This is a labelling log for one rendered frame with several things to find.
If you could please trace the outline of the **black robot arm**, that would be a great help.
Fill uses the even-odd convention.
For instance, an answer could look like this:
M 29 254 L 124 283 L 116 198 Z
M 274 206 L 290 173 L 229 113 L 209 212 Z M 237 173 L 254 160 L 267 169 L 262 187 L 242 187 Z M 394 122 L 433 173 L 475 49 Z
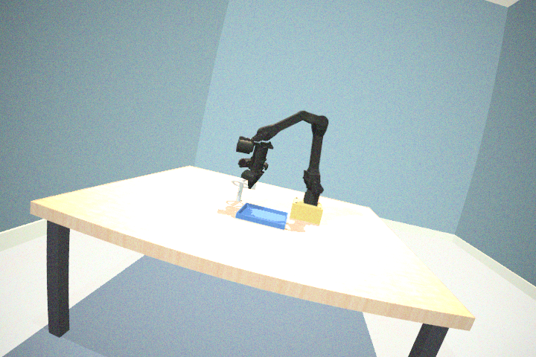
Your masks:
M 298 111 L 294 115 L 278 122 L 273 125 L 261 127 L 252 138 L 246 138 L 239 136 L 236 152 L 242 152 L 250 154 L 253 149 L 253 155 L 257 158 L 266 158 L 268 149 L 273 149 L 271 141 L 268 141 L 274 137 L 281 130 L 285 130 L 299 121 L 305 121 L 311 124 L 311 130 L 313 134 L 312 149 L 310 154 L 310 165 L 307 170 L 304 170 L 304 183 L 307 187 L 307 192 L 304 194 L 304 203 L 317 207 L 319 201 L 319 195 L 322 194 L 323 188 L 320 184 L 319 174 L 319 160 L 322 149 L 323 136 L 328 128 L 328 119 L 325 116 L 318 116 L 306 111 Z M 254 142 L 257 141 L 257 142 Z M 254 148 L 255 146 L 255 148 Z M 252 160 L 250 158 L 241 158 L 238 162 L 239 167 L 248 167 L 252 169 Z

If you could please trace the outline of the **blue tray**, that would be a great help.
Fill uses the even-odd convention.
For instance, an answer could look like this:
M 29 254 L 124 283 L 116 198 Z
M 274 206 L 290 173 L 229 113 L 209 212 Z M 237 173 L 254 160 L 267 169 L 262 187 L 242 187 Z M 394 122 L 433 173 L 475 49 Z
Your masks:
M 235 219 L 285 229 L 288 213 L 272 208 L 246 203 L 236 214 Z

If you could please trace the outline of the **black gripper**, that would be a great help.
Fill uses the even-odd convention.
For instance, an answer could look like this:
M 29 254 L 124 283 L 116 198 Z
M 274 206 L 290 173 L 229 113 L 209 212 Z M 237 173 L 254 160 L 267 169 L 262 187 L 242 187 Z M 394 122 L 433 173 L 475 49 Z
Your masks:
M 251 170 L 245 170 L 241 174 L 242 179 L 246 179 L 248 181 L 248 188 L 251 189 L 252 186 L 258 181 L 258 179 L 264 174 L 264 170 L 267 170 L 268 163 L 265 161 L 266 158 L 257 158 L 254 155 L 250 158 L 252 160 L 252 169 Z

